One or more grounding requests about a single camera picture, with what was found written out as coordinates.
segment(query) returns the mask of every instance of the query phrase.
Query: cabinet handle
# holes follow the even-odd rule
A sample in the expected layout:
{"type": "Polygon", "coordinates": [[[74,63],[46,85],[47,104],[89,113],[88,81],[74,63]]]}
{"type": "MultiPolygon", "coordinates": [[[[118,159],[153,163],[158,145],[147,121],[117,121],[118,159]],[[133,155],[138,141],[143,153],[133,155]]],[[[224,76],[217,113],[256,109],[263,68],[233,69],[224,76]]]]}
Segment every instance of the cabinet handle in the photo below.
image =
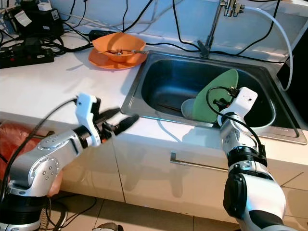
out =
{"type": "Polygon", "coordinates": [[[36,139],[42,140],[42,139],[44,139],[44,138],[46,138],[46,137],[48,137],[48,136],[51,136],[51,135],[53,135],[53,134],[54,134],[54,131],[49,131],[49,132],[47,132],[46,136],[33,135],[32,137],[33,137],[33,138],[36,138],[36,139]]]}
{"type": "Polygon", "coordinates": [[[223,172],[228,172],[227,169],[221,168],[221,167],[213,167],[209,165],[201,165],[201,164],[195,164],[183,160],[177,160],[177,154],[175,152],[171,152],[170,156],[170,162],[173,164],[178,164],[178,165],[184,165],[184,166],[190,166],[190,167],[202,167],[202,168],[207,168],[207,169],[212,169],[212,170],[217,170],[217,171],[223,171],[223,172]]]}

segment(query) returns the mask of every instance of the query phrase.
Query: robotic arm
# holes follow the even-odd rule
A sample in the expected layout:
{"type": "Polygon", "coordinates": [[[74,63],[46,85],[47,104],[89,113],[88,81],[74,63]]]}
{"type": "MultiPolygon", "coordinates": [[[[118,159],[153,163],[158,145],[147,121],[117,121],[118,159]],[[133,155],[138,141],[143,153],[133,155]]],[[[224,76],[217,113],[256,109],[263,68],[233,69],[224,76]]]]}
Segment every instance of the robotic arm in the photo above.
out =
{"type": "Polygon", "coordinates": [[[35,149],[18,157],[11,167],[6,196],[0,204],[0,231],[36,231],[46,195],[59,171],[89,146],[129,128],[139,118],[128,117],[113,126],[106,120],[120,111],[111,109],[99,114],[100,99],[80,94],[76,115],[82,125],[74,130],[48,136],[35,149]]]}
{"type": "MultiPolygon", "coordinates": [[[[244,122],[257,94],[241,88],[232,104],[221,111],[244,122]]],[[[267,169],[264,146],[250,137],[247,128],[218,116],[223,150],[228,159],[228,179],[223,205],[237,219],[242,231],[295,231],[283,225],[285,196],[267,169]]]]}

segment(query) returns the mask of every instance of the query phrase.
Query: tile floor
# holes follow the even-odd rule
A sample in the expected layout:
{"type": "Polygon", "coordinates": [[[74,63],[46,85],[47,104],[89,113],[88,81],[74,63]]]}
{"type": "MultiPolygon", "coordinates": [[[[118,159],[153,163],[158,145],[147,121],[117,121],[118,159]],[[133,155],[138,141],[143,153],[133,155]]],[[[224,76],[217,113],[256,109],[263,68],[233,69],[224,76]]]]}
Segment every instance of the tile floor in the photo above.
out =
{"type": "MultiPolygon", "coordinates": [[[[89,208],[94,204],[93,197],[76,195],[58,200],[67,206],[68,217],[89,208]]],[[[57,221],[60,212],[53,203],[51,219],[57,221]]],[[[206,218],[198,218],[158,209],[125,204],[98,198],[96,204],[72,221],[63,231],[91,231],[107,222],[123,226],[124,231],[234,231],[237,224],[206,218]]]]}

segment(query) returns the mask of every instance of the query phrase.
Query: sink basin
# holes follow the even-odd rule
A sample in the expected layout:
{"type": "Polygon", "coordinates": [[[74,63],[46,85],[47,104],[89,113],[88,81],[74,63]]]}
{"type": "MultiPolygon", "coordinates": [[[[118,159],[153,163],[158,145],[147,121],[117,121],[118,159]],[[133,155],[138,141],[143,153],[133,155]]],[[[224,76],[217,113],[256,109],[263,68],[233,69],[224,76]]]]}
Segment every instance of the sink basin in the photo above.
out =
{"type": "Polygon", "coordinates": [[[236,69],[238,87],[248,87],[258,93],[246,123],[261,136],[276,140],[306,144],[289,108],[271,79],[260,66],[203,60],[196,57],[152,51],[148,55],[122,105],[125,114],[218,129],[218,125],[183,117],[182,103],[197,94],[221,73],[236,69]]]}

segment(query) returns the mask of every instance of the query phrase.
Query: kitchen counter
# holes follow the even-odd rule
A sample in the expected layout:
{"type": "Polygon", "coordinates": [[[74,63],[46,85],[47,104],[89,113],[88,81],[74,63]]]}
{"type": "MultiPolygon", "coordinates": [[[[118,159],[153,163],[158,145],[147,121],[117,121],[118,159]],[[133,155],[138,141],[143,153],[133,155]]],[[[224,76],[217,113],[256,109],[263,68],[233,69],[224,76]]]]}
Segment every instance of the kitchen counter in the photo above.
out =
{"type": "MultiPolygon", "coordinates": [[[[64,42],[68,41],[71,46],[81,43],[76,42],[75,38],[67,38],[64,42]]],[[[161,50],[162,48],[147,47],[146,49],[161,50]]],[[[183,53],[175,49],[167,49],[167,51],[183,53]]],[[[54,63],[1,69],[0,119],[34,125],[53,108],[80,92],[101,98],[101,111],[116,106],[121,107],[140,66],[114,71],[99,69],[88,62],[89,52],[90,49],[67,53],[56,57],[54,63]]],[[[273,77],[280,68],[279,64],[261,63],[236,57],[211,55],[211,59],[261,65],[266,67],[273,77]]],[[[124,117],[118,114],[111,119],[111,122],[115,124],[124,117]]],[[[62,125],[77,126],[73,105],[62,108],[47,123],[49,127],[60,128],[63,127],[62,125]]],[[[196,148],[221,150],[218,132],[184,124],[140,118],[125,134],[180,141],[196,148]]],[[[308,145],[263,138],[261,142],[266,146],[269,164],[302,171],[308,169],[308,145]]]]}

